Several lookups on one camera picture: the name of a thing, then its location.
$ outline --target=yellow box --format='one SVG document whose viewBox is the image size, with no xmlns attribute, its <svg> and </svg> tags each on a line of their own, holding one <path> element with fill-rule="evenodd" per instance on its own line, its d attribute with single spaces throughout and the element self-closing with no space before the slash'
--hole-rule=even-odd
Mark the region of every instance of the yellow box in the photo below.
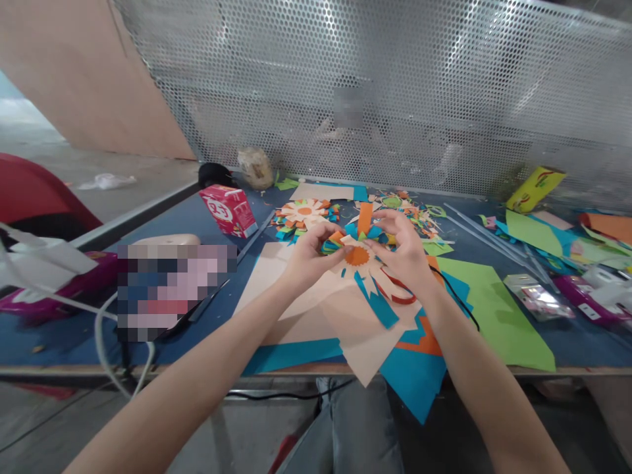
<svg viewBox="0 0 632 474">
<path fill-rule="evenodd" d="M 566 173 L 551 167 L 539 166 L 532 175 L 520 185 L 505 206 L 512 211 L 526 213 L 532 211 L 544 196 L 562 182 Z"/>
</svg>

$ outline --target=table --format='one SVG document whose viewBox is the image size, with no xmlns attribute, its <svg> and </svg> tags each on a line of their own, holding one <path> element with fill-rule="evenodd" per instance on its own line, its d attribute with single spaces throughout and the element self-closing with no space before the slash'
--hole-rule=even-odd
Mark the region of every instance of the table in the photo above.
<svg viewBox="0 0 632 474">
<path fill-rule="evenodd" d="M 275 188 L 263 193 L 247 190 L 248 201 L 257 222 L 266 225 L 263 220 L 275 207 L 287 202 L 292 192 L 293 190 L 281 192 Z M 449 203 L 470 217 L 477 214 L 495 215 L 502 211 L 501 206 L 483 200 L 417 192 L 411 192 L 411 195 L 417 196 L 415 201 L 425 204 Z M 350 211 L 351 205 L 352 203 L 343 205 L 342 225 L 355 215 L 355 211 Z M 444 255 L 445 257 L 492 265 L 501 278 L 508 274 L 523 273 L 522 267 L 492 251 L 451 222 L 441 220 L 440 225 L 442 237 L 456 241 L 452 246 L 455 251 Z M 121 238 L 119 243 L 131 244 L 141 238 L 176 233 L 198 235 L 203 244 L 234 244 L 240 249 L 244 248 L 247 242 L 241 238 L 221 234 L 205 204 L 195 193 Z M 253 243 L 238 271 L 229 276 L 230 282 L 218 293 L 198 322 L 168 342 L 156 343 L 156 366 L 150 378 L 164 371 L 169 364 L 230 318 L 258 254 L 266 242 L 275 240 L 275 233 L 273 227 L 268 228 Z M 110 246 L 106 250 L 115 251 L 115 246 Z M 528 312 L 525 314 L 553 351 L 558 372 L 548 374 L 533 369 L 511 367 L 517 377 L 632 375 L 632 333 L 624 329 L 603 329 L 591 324 L 582 316 L 574 320 L 538 323 Z M 3 349 L 0 351 L 0 378 L 47 384 L 96 377 L 103 380 L 104 374 L 98 364 L 94 348 L 93 320 L 93 314 L 81 313 L 38 328 L 20 329 L 17 317 L 1 315 L 0 347 Z M 120 346 L 113 331 L 114 323 L 105 321 L 104 334 L 109 359 L 116 363 L 120 361 Z M 39 345 L 45 346 L 44 351 L 32 354 L 32 348 Z M 138 372 L 145 363 L 146 351 L 144 344 L 131 344 L 132 364 L 139 366 L 136 368 Z M 350 370 L 342 357 L 336 357 L 283 369 L 275 372 L 275 375 L 342 373 L 350 373 Z"/>
</svg>

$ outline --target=plywood panel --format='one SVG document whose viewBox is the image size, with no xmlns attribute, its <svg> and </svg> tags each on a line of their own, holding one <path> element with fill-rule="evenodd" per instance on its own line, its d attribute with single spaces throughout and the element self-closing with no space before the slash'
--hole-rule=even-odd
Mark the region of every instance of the plywood panel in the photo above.
<svg viewBox="0 0 632 474">
<path fill-rule="evenodd" d="M 195 159 L 108 0 L 4 0 L 0 69 L 74 147 Z"/>
</svg>

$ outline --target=perforated metal panel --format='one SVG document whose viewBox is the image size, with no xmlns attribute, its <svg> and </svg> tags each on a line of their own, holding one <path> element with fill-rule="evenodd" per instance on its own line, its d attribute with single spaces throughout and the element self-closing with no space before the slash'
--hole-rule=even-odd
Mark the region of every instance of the perforated metal panel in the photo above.
<svg viewBox="0 0 632 474">
<path fill-rule="evenodd" d="M 632 210 L 626 23 L 538 1 L 117 6 L 201 161 L 252 145 L 297 174 L 484 196 L 543 164 L 569 173 L 556 199 Z M 349 94 L 361 126 L 336 128 Z"/>
</svg>

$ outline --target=plastic bag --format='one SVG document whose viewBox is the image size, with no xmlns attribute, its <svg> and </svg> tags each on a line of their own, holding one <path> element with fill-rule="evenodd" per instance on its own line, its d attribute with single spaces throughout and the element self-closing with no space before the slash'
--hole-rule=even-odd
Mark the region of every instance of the plastic bag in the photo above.
<svg viewBox="0 0 632 474">
<path fill-rule="evenodd" d="M 77 189 L 79 190 L 90 190 L 90 189 L 110 190 L 110 189 L 122 188 L 123 186 L 129 186 L 130 184 L 134 184 L 135 182 L 136 182 L 136 178 L 134 178 L 133 176 L 126 178 L 125 176 L 117 176 L 112 173 L 103 173 L 103 174 L 97 174 L 94 177 L 94 181 L 83 183 Z"/>
</svg>

